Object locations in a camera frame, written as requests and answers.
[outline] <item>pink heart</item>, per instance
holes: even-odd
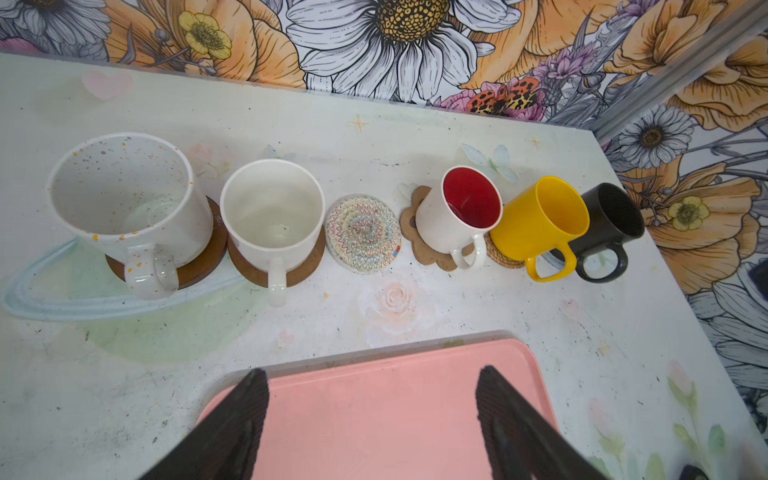
[[[127,73],[119,72],[109,76],[100,71],[89,71],[80,76],[83,86],[96,98],[110,101],[121,94],[127,94],[134,79]]]

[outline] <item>woven coaster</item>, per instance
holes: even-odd
[[[449,253],[434,251],[424,242],[424,240],[422,240],[419,231],[416,229],[416,210],[419,208],[419,205],[422,204],[431,189],[432,188],[430,187],[422,185],[413,191],[413,194],[411,194],[411,206],[403,210],[400,214],[400,229],[402,230],[402,235],[411,241],[413,256],[416,258],[417,262],[422,265],[432,265],[433,263],[437,263],[437,266],[441,269],[446,272],[451,272],[457,268],[456,262],[453,261],[451,255]],[[466,257],[474,249],[475,246],[470,243],[462,248],[462,255]]]
[[[355,273],[383,270],[400,253],[397,217],[381,200],[369,195],[339,198],[328,209],[325,227],[331,257]]]
[[[179,276],[179,290],[193,286],[208,276],[219,266],[221,259],[227,252],[227,228],[224,226],[224,221],[221,220],[221,210],[219,210],[218,204],[210,198],[208,198],[208,205],[210,212],[214,215],[214,231],[210,235],[208,245],[200,252],[200,255],[176,270]],[[104,256],[107,257],[107,264],[112,272],[120,280],[125,281],[125,265],[108,255]]]
[[[230,241],[227,242],[227,250],[230,252],[230,259],[234,264],[240,275],[244,276],[246,280],[251,283],[255,283],[258,286],[267,288],[269,286],[268,274],[263,270],[259,270],[245,260],[243,254],[235,247],[235,243],[230,237]],[[299,266],[286,273],[286,286],[294,286],[297,283],[301,283],[312,275],[317,267],[320,265],[320,261],[323,259],[323,252],[326,251],[326,233],[325,228],[320,228],[320,234],[317,236],[315,247],[310,252],[310,255]]]
[[[522,268],[525,266],[525,262],[505,257],[502,252],[498,251],[496,244],[493,243],[493,239],[491,238],[491,232],[486,233],[483,238],[485,238],[485,249],[488,251],[488,256],[491,257],[493,261],[507,268]]]

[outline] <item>speckled mug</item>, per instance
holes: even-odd
[[[184,154],[147,134],[108,134],[58,161],[46,185],[53,216],[125,265],[137,297],[179,288],[176,269],[208,245],[213,217]]]

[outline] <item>gold star print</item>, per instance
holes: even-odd
[[[362,133],[362,126],[363,125],[367,125],[366,122],[362,121],[362,118],[360,118],[359,115],[357,116],[357,120],[355,120],[355,121],[348,121],[347,124],[354,125],[354,126],[358,127],[358,129],[360,129],[360,133]]]

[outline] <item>black mug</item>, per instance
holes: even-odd
[[[589,230],[568,243],[577,257],[576,273],[588,282],[610,282],[627,270],[629,259],[622,244],[643,236],[643,215],[624,190],[613,184],[599,184],[581,198],[589,210]],[[584,271],[584,259],[603,250],[613,250],[618,264],[608,275],[592,278]],[[551,253],[564,259],[559,250]]]

